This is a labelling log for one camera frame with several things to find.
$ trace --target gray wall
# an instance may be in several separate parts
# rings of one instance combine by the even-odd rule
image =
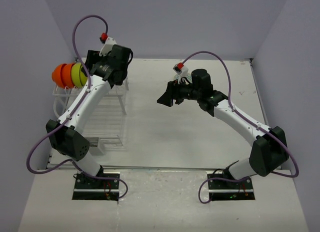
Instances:
[[[252,58],[286,0],[46,0],[69,47],[74,23],[101,15],[109,35],[140,58],[184,58],[199,50],[228,59]],[[87,21],[78,31],[81,55],[100,49],[104,27]]]
[[[286,131],[300,166],[294,182],[310,231],[320,229],[319,1],[287,0],[253,61],[268,121]]]
[[[26,156],[53,118],[51,71],[72,54],[45,0],[0,0],[0,231],[17,231],[34,176]],[[49,143],[34,156],[43,167]]]

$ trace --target robotic arm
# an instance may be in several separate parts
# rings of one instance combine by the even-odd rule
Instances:
[[[57,121],[49,120],[46,124],[46,130],[50,133],[67,120],[60,130],[49,137],[51,146],[91,176],[101,174],[103,169],[88,153],[90,143],[82,136],[84,126],[101,98],[114,85],[122,85],[128,74],[130,56],[132,59],[131,49],[117,45],[113,39],[107,41],[100,52],[89,50],[85,65],[90,70],[91,84],[89,80],[86,82],[75,101]]]
[[[202,110],[227,123],[252,147],[249,158],[237,161],[223,171],[224,178],[238,180],[255,174],[267,176],[288,160],[288,154],[275,140],[243,120],[235,113],[235,109],[257,124],[257,127],[269,131],[287,145],[285,133],[281,128],[270,128],[254,120],[233,104],[231,108],[228,96],[214,90],[210,75],[205,69],[196,69],[191,73],[192,83],[185,78],[188,69],[184,65],[177,64],[173,69],[179,74],[179,78],[168,82],[165,93],[157,100],[158,103],[171,107],[174,100],[176,104],[182,103],[184,99],[196,100]]]

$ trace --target white floor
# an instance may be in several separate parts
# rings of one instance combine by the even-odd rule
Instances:
[[[117,204],[72,200],[74,173],[56,170],[35,176],[19,232],[308,231],[290,178],[253,176],[256,200],[201,204],[197,190],[205,171],[127,171],[120,177],[129,191]],[[207,190],[206,185],[203,199],[208,199]]]
[[[200,109],[196,101],[169,108],[157,104],[175,75],[180,60],[134,59],[128,70],[129,91],[125,107],[123,147],[97,157],[101,165],[217,168],[248,157],[251,148],[228,125]],[[190,60],[189,71],[207,69],[214,89],[228,94],[226,72],[219,61]],[[232,83],[232,101],[263,122],[250,64],[226,61]],[[53,153],[49,166],[64,157]]]

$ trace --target wire rack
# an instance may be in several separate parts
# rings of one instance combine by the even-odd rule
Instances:
[[[53,111],[59,118],[76,99],[82,88],[54,87]],[[129,82],[114,86],[98,103],[83,130],[83,136],[90,142],[93,155],[104,155],[108,149],[123,146],[126,93]]]

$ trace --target white dish rack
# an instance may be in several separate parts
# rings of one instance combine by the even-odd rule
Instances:
[[[72,104],[82,88],[63,89],[54,87],[53,111],[60,117]],[[123,146],[126,93],[129,90],[128,78],[123,85],[114,86],[98,103],[88,119],[83,136],[90,142],[92,155],[104,155],[108,149]]]

